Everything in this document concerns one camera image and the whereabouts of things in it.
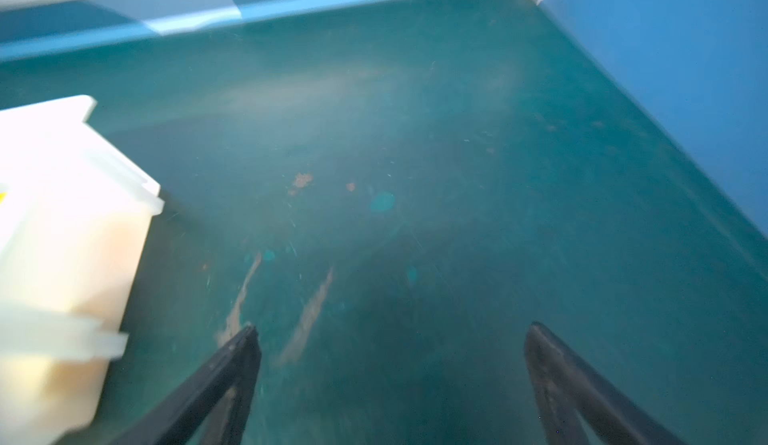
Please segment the teal spot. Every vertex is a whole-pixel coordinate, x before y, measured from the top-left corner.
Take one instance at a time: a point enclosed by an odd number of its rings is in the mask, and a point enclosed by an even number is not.
[[[416,270],[416,267],[410,267],[406,275],[408,276],[408,281],[412,284],[415,284],[418,280],[418,270]]]
[[[389,192],[380,192],[373,197],[371,212],[386,212],[395,206],[395,196]]]

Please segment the scratch mark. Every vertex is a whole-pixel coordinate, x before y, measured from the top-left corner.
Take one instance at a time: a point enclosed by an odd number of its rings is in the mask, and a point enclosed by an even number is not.
[[[317,317],[320,316],[322,310],[322,303],[328,296],[328,289],[333,282],[333,267],[328,271],[328,276],[320,284],[320,287],[312,296],[312,300],[306,304],[304,310],[301,312],[301,318],[299,323],[296,324],[296,328],[293,330],[293,336],[288,344],[283,348],[283,351],[275,360],[275,365],[278,367],[283,366],[288,362],[295,362],[299,360],[301,354],[304,352],[306,341],[310,337],[312,326],[315,325]]]
[[[243,327],[243,325],[240,324],[240,309],[243,307],[245,296],[248,295],[248,283],[250,282],[250,279],[254,277],[259,265],[261,265],[261,252],[256,254],[254,264],[250,267],[250,270],[248,270],[248,274],[245,276],[245,280],[243,280],[243,285],[240,287],[240,293],[238,293],[237,298],[235,298],[235,304],[232,306],[232,311],[226,316],[225,329],[216,334],[216,344],[219,344],[219,347],[226,344],[232,337],[237,335],[237,332]]]

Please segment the blue edge trim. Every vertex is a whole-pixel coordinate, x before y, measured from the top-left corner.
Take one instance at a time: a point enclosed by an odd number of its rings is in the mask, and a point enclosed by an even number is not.
[[[227,18],[207,23],[194,31],[209,30],[233,24],[257,22],[291,15],[308,14],[321,10],[333,10],[356,5],[373,4],[385,0],[268,0],[240,6],[242,18]],[[159,37],[141,22],[122,24],[114,27],[82,30],[70,34],[58,34],[0,44],[0,62],[20,60],[33,56],[60,54],[103,45],[119,44],[150,37]]]

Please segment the plastic container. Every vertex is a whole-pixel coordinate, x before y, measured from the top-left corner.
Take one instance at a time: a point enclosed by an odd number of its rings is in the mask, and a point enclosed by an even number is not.
[[[0,443],[93,420],[159,184],[73,96],[0,111]]]

